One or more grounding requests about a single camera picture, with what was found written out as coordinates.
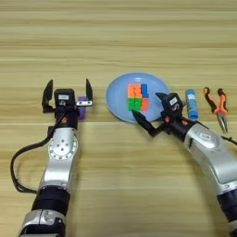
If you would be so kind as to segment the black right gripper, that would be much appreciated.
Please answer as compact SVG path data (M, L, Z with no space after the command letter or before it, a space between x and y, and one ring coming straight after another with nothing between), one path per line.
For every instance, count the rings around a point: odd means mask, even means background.
M164 93L156 93L156 96L165 101L168 99L168 95ZM172 134L181 141L185 140L185 136L189 129L193 126L193 122L185 118L181 112L163 111L161 113L164 123L155 128L146 117L139 111L132 110L131 112L137 121L137 123L144 128L152 137L155 137L165 129L167 134Z

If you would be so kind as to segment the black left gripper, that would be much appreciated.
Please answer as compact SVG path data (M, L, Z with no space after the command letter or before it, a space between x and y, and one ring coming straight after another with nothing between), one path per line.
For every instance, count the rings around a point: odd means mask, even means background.
M44 88L42 107L44 113L52 113L55 109L49 105L53 96L53 81L50 80ZM86 79L86 97L88 100L79 100L75 105L59 106L55 111L58 121L58 128L78 129L78 121L85 119L86 107L93 105L93 88L89 80Z

